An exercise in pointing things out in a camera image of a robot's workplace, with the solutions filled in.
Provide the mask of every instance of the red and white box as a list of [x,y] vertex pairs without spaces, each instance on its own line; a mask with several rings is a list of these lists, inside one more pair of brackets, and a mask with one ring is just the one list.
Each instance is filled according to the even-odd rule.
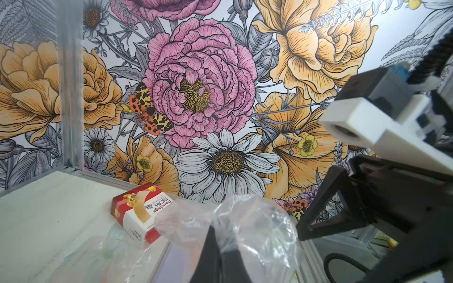
[[111,214],[133,239],[151,244],[160,237],[154,228],[156,214],[172,202],[153,183],[147,183],[114,197]]

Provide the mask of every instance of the pink peony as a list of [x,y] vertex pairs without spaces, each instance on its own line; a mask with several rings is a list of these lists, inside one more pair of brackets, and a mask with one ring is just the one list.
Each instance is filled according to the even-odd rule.
[[245,126],[255,101],[256,68],[230,30],[213,19],[190,18],[171,36],[156,35],[148,49],[143,83],[155,109],[173,123],[165,132],[173,146],[189,149],[194,137]]
[[220,0],[110,0],[112,12],[125,23],[130,20],[135,23],[139,21],[133,14],[150,21],[154,21],[156,17],[171,21],[185,19],[193,13],[207,15],[219,3]]

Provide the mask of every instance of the yellow flower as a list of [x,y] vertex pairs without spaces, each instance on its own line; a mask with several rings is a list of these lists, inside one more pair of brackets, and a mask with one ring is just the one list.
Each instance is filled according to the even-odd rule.
[[412,10],[415,10],[422,5],[422,0],[404,0],[404,2],[409,2],[409,8]]
[[146,173],[151,172],[153,169],[153,164],[151,163],[149,157],[139,155],[137,156],[137,168],[140,171],[145,171]]
[[111,171],[115,178],[137,185],[152,182],[165,193],[179,193],[178,171],[173,159],[163,149],[157,149],[149,138],[141,137],[138,144],[129,138],[125,153],[115,147],[115,156],[107,165],[107,170],[116,166]]
[[318,142],[314,136],[309,134],[299,141],[297,147],[300,149],[300,155],[307,157],[313,155],[314,150],[318,148]]
[[279,63],[270,71],[274,82],[287,89],[308,85],[305,99],[319,103],[336,96],[335,86],[343,87],[357,74],[371,46],[377,26],[370,25],[371,10],[343,24],[299,32],[304,23],[315,20],[340,0],[255,0],[265,22],[252,25],[262,33],[275,32],[280,44]]
[[116,103],[121,100],[121,87],[107,72],[102,59],[91,50],[83,49],[83,118],[86,129],[112,129],[120,124],[123,107]]
[[123,102],[119,102],[118,105],[123,107],[123,112],[125,112],[125,113],[133,113],[133,111],[130,108],[129,104],[124,104]]
[[49,124],[60,122],[55,43],[0,44],[0,139],[29,131],[39,139]]
[[[282,101],[291,101],[289,105],[292,107],[308,105],[311,102],[303,98],[303,92],[294,97],[295,95],[273,92],[263,102],[264,106],[256,105],[255,112],[264,113],[269,107],[269,112],[281,110]],[[292,122],[276,125],[275,128],[281,134],[270,144],[260,144],[257,147],[260,152],[276,153],[281,157],[276,163],[280,166],[280,171],[275,174],[258,173],[258,176],[272,180],[271,184],[265,185],[264,197],[287,200],[298,196],[306,188],[316,184],[316,169],[321,178],[324,178],[332,165],[337,139],[319,124],[318,119],[322,114],[321,108],[312,112],[310,107],[305,107],[267,115],[267,118],[273,121]],[[346,146],[343,144],[343,157],[347,153]]]

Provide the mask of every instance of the clear plastic bag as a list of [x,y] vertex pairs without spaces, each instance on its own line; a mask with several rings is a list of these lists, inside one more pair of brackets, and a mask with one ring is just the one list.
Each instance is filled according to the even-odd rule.
[[182,283],[192,277],[210,225],[220,252],[238,249],[255,283],[289,282],[303,259],[294,223],[271,200],[234,195],[220,205],[207,205],[178,198],[156,216],[154,226],[191,254]]
[[52,273],[48,283],[131,283],[147,282],[146,274],[152,255],[151,245],[146,249],[131,239],[119,224],[114,224],[106,238],[89,238],[76,251],[67,256]]

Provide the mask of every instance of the floral wallpaper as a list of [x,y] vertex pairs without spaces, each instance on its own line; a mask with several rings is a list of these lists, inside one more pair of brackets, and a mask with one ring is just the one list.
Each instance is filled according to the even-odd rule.
[[63,163],[55,7],[0,0],[0,191]]
[[[452,26],[453,0],[85,0],[83,12],[86,170],[198,202],[258,194],[300,218],[330,166],[375,155],[319,117],[358,72],[416,64]],[[341,208],[335,196],[317,221]]]

